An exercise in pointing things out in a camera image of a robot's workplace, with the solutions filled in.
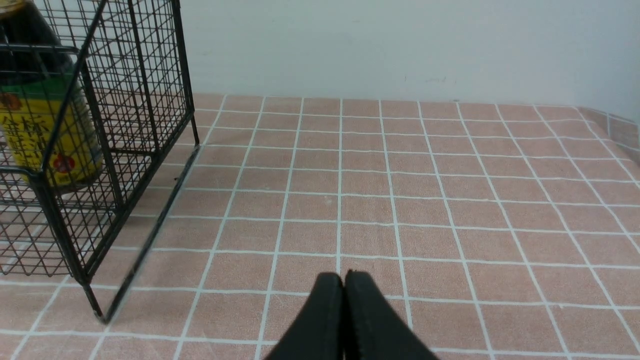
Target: grid pattern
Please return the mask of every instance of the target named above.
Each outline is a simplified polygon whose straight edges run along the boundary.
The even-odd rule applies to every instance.
[[[638,124],[619,116],[602,111],[580,108],[586,120],[598,124],[629,158],[640,164],[640,131]]]
[[[113,323],[97,324],[73,281],[3,277],[2,354],[259,359],[318,272],[354,268],[442,359],[640,359],[640,169],[577,109],[211,95],[196,107],[205,145]],[[190,136],[104,260],[99,299]]]

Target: basket leg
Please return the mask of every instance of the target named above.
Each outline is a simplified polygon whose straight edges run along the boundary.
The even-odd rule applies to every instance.
[[[171,191],[171,195],[169,196],[169,199],[164,205],[162,212],[160,212],[160,215],[158,216],[156,224],[154,225],[153,229],[151,229],[151,233],[149,233],[149,236],[147,236],[147,240],[142,245],[142,249],[140,249],[140,253],[138,254],[138,257],[136,258],[135,262],[129,269],[129,272],[127,272],[127,276],[124,278],[124,281],[120,285],[120,288],[118,289],[118,292],[116,293],[116,295],[113,297],[113,300],[111,301],[111,304],[107,308],[106,312],[102,312],[102,309],[100,308],[95,298],[95,295],[93,294],[93,290],[91,289],[91,284],[88,283],[87,285],[83,285],[84,292],[86,293],[86,296],[89,299],[89,303],[91,304],[93,312],[95,316],[98,318],[98,320],[100,320],[100,322],[104,324],[109,323],[113,318],[113,315],[115,315],[116,311],[120,307],[120,303],[122,303],[122,300],[127,294],[127,290],[129,290],[131,283],[136,278],[136,274],[138,273],[138,270],[140,270],[140,268],[142,267],[142,264],[144,263],[147,253],[151,249],[151,246],[153,246],[154,241],[156,240],[156,236],[160,231],[160,228],[162,227],[162,224],[166,216],[169,214],[171,205],[173,204],[173,201],[178,195],[178,191],[180,191],[180,188],[182,188],[182,183],[184,182],[184,179],[189,173],[189,170],[191,169],[191,166],[193,165],[193,162],[195,161],[196,155],[198,155],[199,150],[200,150],[199,145],[195,145],[193,147],[193,151],[191,152],[191,155],[189,156],[187,163],[184,165],[184,169],[182,170],[182,173],[180,173],[180,177],[178,178],[175,186],[173,187],[173,190]]]
[[[91,289],[91,284],[83,285],[82,290],[84,290],[84,294],[86,295],[86,298],[89,300],[89,305],[91,305],[93,314],[95,315],[95,317],[102,320],[102,309],[100,308],[98,299],[95,298],[93,289]]]

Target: white grid lines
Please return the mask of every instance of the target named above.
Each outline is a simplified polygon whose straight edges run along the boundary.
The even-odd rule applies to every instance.
[[[280,251],[280,242],[282,241],[282,231],[284,229],[284,220],[287,213],[287,203],[289,201],[289,190],[291,189],[291,177],[293,175],[293,164],[296,161],[296,146],[300,139],[300,127],[302,126],[302,113],[305,106],[305,100],[300,101],[300,115],[298,117],[298,130],[294,141],[293,153],[291,154],[291,164],[289,165],[289,174],[287,175],[287,188],[284,194],[284,202],[282,204],[282,213],[280,214],[280,224],[278,225],[278,237],[276,239],[276,249],[273,254],[273,263],[271,264],[271,273],[269,275],[269,283],[267,285],[266,299],[264,301],[264,309],[262,310],[262,320],[260,321],[260,332],[258,335],[258,345],[255,348],[255,360],[260,359],[262,350],[262,342],[264,341],[264,331],[267,326],[267,318],[269,314],[269,303],[271,302],[271,292],[273,291],[273,282],[275,280],[276,267],[278,265],[278,252]]]
[[[460,112],[460,106],[459,104],[457,104],[457,108],[458,108],[458,114],[460,114],[460,118],[462,119],[462,113]],[[465,128],[465,131],[467,132],[467,135],[469,136],[469,141],[471,142],[471,146],[474,150],[474,152],[476,152],[476,156],[477,156],[477,160],[480,163],[480,167],[482,168],[485,176],[486,176],[486,180],[487,183],[489,184],[489,188],[491,189],[493,196],[495,197],[498,206],[500,207],[500,212],[502,213],[502,217],[504,218],[504,221],[507,224],[507,228],[510,230],[510,233],[513,237],[513,239],[515,240],[516,246],[518,247],[518,252],[520,253],[520,256],[522,256],[522,259],[524,260],[524,264],[527,268],[527,271],[529,273],[529,277],[531,278],[533,285],[536,287],[536,291],[538,292],[538,296],[540,296],[540,299],[542,300],[542,303],[545,303],[545,310],[547,311],[547,314],[549,315],[549,319],[551,320],[551,324],[554,328],[554,331],[556,332],[556,336],[558,338],[558,340],[560,341],[560,345],[562,346],[562,349],[564,351],[564,354],[567,356],[567,358],[569,360],[571,360],[571,355],[569,354],[569,349],[566,346],[566,343],[564,342],[564,338],[562,336],[562,333],[560,332],[560,328],[558,327],[558,324],[556,322],[556,318],[554,317],[553,312],[551,312],[551,308],[550,306],[547,304],[547,297],[544,294],[544,291],[542,291],[542,288],[540,287],[540,284],[538,282],[538,280],[536,279],[536,276],[533,274],[533,270],[531,269],[531,265],[529,264],[529,260],[527,259],[527,255],[525,254],[522,245],[520,244],[520,240],[518,239],[518,235],[516,234],[516,232],[513,230],[512,226],[511,226],[511,221],[509,220],[509,217],[507,215],[507,211],[504,209],[504,206],[502,205],[501,201],[500,201],[500,197],[498,196],[498,193],[495,191],[495,187],[493,185],[493,182],[491,181],[491,178],[489,176],[489,173],[487,173],[486,168],[484,167],[484,163],[482,162],[482,159],[480,158],[480,155],[478,154],[478,151],[476,149],[476,145],[473,141],[473,139],[471,138],[471,135],[469,133],[469,130],[467,129],[467,126],[465,125],[464,121],[462,122],[462,126]]]
[[[418,112],[420,117],[422,117],[422,109],[420,108],[420,103],[418,103]],[[424,132],[424,139],[427,141],[427,148],[431,151],[431,142],[429,141],[429,136],[427,135],[427,129],[424,126],[424,122],[420,122],[422,124],[422,130]],[[438,186],[440,187],[440,193],[442,194],[444,200],[444,206],[447,211],[447,217],[449,218],[449,223],[451,224],[451,229],[453,231],[453,237],[456,240],[456,246],[458,248],[458,254],[460,255],[462,267],[465,271],[465,277],[468,282],[469,290],[471,292],[471,297],[473,299],[473,305],[476,308],[476,313],[478,315],[478,320],[480,321],[480,327],[482,328],[482,333],[484,336],[484,343],[486,344],[486,348],[488,350],[489,356],[492,360],[495,360],[495,352],[493,351],[493,347],[491,344],[491,339],[489,338],[489,332],[487,331],[486,324],[484,321],[484,317],[482,314],[482,309],[480,308],[480,304],[478,303],[478,297],[476,294],[476,289],[474,287],[473,280],[471,279],[471,273],[469,272],[469,266],[467,265],[467,259],[465,257],[465,252],[462,249],[462,244],[460,243],[460,237],[458,236],[458,232],[456,230],[456,226],[453,222],[453,214],[451,213],[451,207],[449,207],[449,202],[447,201],[446,194],[444,192],[444,185],[442,184],[442,179],[438,174],[438,165],[436,164],[435,157],[431,155],[431,162],[433,163],[433,172],[436,174],[436,179],[438,181]]]
[[[400,267],[400,279],[402,281],[402,291],[404,295],[404,310],[406,311],[406,322],[409,329],[413,328],[413,318],[411,314],[411,303],[409,302],[409,293],[406,283],[406,273],[404,271],[404,261],[402,258],[402,244],[400,242],[400,229],[398,228],[398,217],[396,211],[396,201],[394,198],[394,185],[391,179],[391,167],[389,166],[389,155],[387,153],[387,140],[385,138],[385,125],[382,119],[382,103],[378,101],[378,111],[380,112],[380,129],[382,131],[382,146],[385,150],[385,166],[387,167],[387,181],[389,185],[389,196],[391,200],[391,214],[394,220],[394,236],[396,237],[396,249],[398,255],[398,265]]]

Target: wire mesh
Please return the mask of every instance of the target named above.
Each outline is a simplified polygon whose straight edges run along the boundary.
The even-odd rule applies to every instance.
[[[20,78],[20,99],[31,104],[36,93],[45,106],[22,107],[24,113],[5,111],[0,136],[0,268],[5,275],[69,274],[68,259],[60,249],[61,241],[69,241],[89,274],[193,111],[185,93],[184,59],[177,50],[175,7],[170,0],[35,4],[59,43],[11,44],[0,49],[0,59],[3,51],[14,57],[19,51],[49,56],[60,71],[29,74],[10,69]],[[94,18],[98,23],[88,42]],[[78,61],[84,45],[88,55]],[[69,66],[60,65],[65,58],[70,58]],[[56,91],[24,85],[30,84],[24,79],[31,75],[68,80],[70,69],[77,67],[78,81],[67,81]],[[59,109],[51,103],[64,97],[69,87],[72,98],[66,115],[58,117]],[[11,99],[4,95],[11,90],[0,86],[5,109]],[[46,128],[50,124],[34,127],[38,117],[57,119],[59,135],[51,137]],[[28,146],[16,141],[16,131],[28,137]],[[43,159],[50,143],[52,156]],[[71,165],[79,168],[77,174],[71,173]],[[61,176],[66,170],[67,176]],[[38,176],[46,181],[36,184]],[[45,189],[35,191],[36,186]],[[42,193],[52,194],[54,203],[44,203]]]

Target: black wire basket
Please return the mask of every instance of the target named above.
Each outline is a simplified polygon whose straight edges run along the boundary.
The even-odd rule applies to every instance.
[[[180,4],[35,4],[53,42],[0,44],[0,268],[3,275],[70,274],[96,316],[109,322],[199,148]],[[25,69],[24,59],[55,66]],[[37,87],[33,79],[62,80],[58,86]],[[195,136],[191,157],[129,275],[103,311],[92,278],[189,123]]]

